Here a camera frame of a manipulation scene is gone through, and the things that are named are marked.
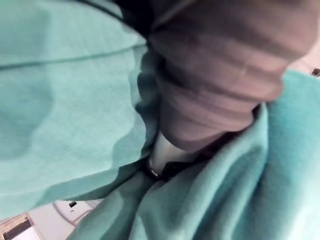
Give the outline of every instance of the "small black object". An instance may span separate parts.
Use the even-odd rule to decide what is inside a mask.
[[[170,180],[178,173],[192,166],[194,163],[192,162],[180,162],[180,161],[171,161],[168,162],[162,172],[162,178],[164,180]]]
[[[73,201],[73,202],[70,202],[70,203],[69,203],[69,207],[70,207],[70,208],[73,208],[75,205],[77,205],[77,202],[76,202],[76,201]]]
[[[320,69],[319,68],[315,68],[312,73],[311,73],[312,76],[315,76],[315,77],[320,77]]]

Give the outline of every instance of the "teal fabric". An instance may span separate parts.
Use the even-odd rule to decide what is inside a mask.
[[[141,168],[158,59],[144,38],[79,2],[0,11],[0,218],[104,198],[69,240],[319,239],[318,80],[288,71],[282,96],[212,159],[153,181]]]

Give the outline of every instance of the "dark fabric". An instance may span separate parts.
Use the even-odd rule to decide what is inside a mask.
[[[163,6],[175,12],[156,2],[151,1],[156,17],[164,15]],[[252,110],[281,94],[284,70],[316,39],[318,3],[186,2],[187,7],[173,4],[179,11],[159,21],[150,41],[164,57],[157,80],[161,130],[176,147],[193,152],[225,132],[247,128]]]

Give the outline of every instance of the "white surface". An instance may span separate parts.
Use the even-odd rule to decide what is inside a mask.
[[[43,240],[65,240],[75,226],[93,209],[85,201],[77,201],[73,207],[70,207],[69,203],[71,201],[57,201],[29,212]]]
[[[16,236],[13,240],[41,240],[38,237],[38,234],[34,227],[29,227],[24,232],[20,233],[18,236]]]
[[[65,240],[75,228],[57,213],[52,204],[30,211],[29,216],[43,240]]]

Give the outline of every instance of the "gray sleeve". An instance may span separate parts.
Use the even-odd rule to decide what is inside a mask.
[[[281,94],[317,24],[317,0],[201,0],[154,29],[163,135],[194,152],[247,128],[253,109]]]

